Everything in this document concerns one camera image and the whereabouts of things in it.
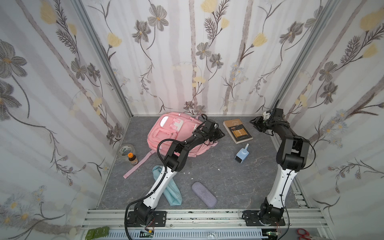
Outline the brown and black book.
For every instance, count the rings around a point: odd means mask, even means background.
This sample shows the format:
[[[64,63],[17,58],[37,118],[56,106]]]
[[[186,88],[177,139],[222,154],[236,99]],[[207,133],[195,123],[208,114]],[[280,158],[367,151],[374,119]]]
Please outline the brown and black book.
[[[226,120],[223,125],[235,144],[252,140],[253,137],[240,119]]]

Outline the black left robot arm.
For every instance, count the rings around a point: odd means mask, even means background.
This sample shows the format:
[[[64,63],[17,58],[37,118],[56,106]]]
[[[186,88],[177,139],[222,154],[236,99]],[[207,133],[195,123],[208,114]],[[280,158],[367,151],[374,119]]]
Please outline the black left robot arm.
[[[171,112],[162,115],[152,127],[147,139],[151,151],[145,159],[157,154],[163,167],[147,195],[128,204],[134,207],[133,211],[125,211],[124,228],[128,239],[132,225],[146,227],[155,221],[154,213],[161,195],[176,173],[184,168],[187,159],[203,154],[225,136],[218,123],[206,114],[200,116],[201,121],[198,117]]]

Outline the pink student backpack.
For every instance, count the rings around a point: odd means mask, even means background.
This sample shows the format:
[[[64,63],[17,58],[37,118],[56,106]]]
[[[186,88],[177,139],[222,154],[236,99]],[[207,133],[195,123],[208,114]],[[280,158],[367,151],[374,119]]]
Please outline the pink student backpack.
[[[145,163],[149,157],[156,154],[156,149],[160,141],[165,139],[184,141],[188,139],[196,129],[202,129],[203,127],[209,130],[219,128],[218,124],[208,119],[205,114],[201,114],[201,117],[203,121],[200,121],[198,117],[192,117],[184,113],[171,112],[162,115],[152,127],[147,137],[147,143],[151,150],[136,166],[124,174],[124,178],[128,178],[139,166]],[[202,155],[217,144],[218,141],[214,143],[209,142],[205,146],[199,145],[190,151],[188,157],[194,158]]]

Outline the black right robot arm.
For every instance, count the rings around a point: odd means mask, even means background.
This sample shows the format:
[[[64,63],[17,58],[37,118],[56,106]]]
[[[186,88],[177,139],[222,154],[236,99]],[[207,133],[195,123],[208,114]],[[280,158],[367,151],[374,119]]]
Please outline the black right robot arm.
[[[310,149],[310,141],[297,135],[289,122],[284,120],[284,110],[275,106],[262,116],[256,117],[250,123],[261,133],[271,131],[281,139],[276,162],[277,176],[273,187],[261,204],[258,213],[259,222],[269,226],[280,222],[286,209],[286,197],[297,173],[305,169]]]

